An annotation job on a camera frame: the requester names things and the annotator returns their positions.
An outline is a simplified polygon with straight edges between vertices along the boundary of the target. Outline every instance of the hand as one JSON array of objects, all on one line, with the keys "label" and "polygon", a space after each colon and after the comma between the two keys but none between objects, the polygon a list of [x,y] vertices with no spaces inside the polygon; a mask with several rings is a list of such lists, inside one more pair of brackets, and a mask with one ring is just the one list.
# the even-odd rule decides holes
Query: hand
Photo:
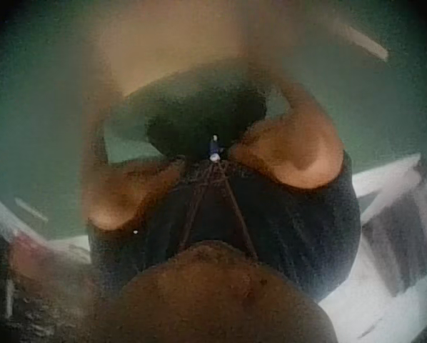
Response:
[{"label": "hand", "polygon": [[295,1],[250,0],[240,11],[243,55],[253,76],[279,71],[298,37],[299,13]]}]

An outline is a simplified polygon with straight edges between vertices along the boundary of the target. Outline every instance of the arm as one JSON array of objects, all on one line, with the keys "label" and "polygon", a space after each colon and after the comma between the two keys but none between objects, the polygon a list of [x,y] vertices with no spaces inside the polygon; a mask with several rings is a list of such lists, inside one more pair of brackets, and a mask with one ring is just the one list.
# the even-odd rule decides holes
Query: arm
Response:
[{"label": "arm", "polygon": [[300,84],[276,73],[271,80],[288,100],[290,112],[251,127],[232,156],[289,186],[314,189],[329,183],[343,161],[332,121]]},{"label": "arm", "polygon": [[110,164],[104,142],[104,120],[121,100],[111,77],[97,71],[86,96],[81,163],[82,212],[103,230],[121,228],[142,218],[179,179],[183,164],[129,161]]}]

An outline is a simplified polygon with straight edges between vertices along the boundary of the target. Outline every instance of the black shirt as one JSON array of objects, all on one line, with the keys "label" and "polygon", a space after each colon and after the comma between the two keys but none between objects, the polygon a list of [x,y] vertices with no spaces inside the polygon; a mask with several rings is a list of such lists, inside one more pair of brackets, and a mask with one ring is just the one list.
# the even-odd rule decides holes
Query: black shirt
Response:
[{"label": "black shirt", "polygon": [[[200,183],[207,185],[186,247],[218,240],[249,253],[236,213],[220,187],[221,177],[206,182],[211,164],[192,166],[140,227],[119,234],[90,231],[92,262],[105,295],[116,294],[139,272],[177,254]],[[222,161],[221,167],[260,262],[280,271],[315,301],[346,279],[361,233],[347,154],[337,178],[311,190],[279,184],[236,162]]]}]

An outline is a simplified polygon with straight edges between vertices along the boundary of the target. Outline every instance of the man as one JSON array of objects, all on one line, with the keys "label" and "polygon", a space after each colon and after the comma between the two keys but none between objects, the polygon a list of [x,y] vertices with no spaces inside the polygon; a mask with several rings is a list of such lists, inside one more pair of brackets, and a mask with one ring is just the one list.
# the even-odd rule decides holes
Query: man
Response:
[{"label": "man", "polygon": [[350,159],[300,84],[257,50],[244,56],[291,110],[256,122],[221,161],[110,164],[103,116],[89,120],[83,204],[104,301],[92,342],[336,341],[316,303],[358,248]]}]

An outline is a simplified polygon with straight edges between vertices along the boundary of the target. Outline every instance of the dark hair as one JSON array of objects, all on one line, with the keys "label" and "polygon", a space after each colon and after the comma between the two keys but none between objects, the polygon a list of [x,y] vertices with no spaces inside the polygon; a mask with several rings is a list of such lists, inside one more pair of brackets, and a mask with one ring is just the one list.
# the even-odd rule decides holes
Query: dark hair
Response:
[{"label": "dark hair", "polygon": [[158,113],[147,122],[146,135],[169,158],[205,159],[214,134],[227,149],[266,116],[266,97],[246,84],[209,87],[183,99],[163,99],[159,105]]}]

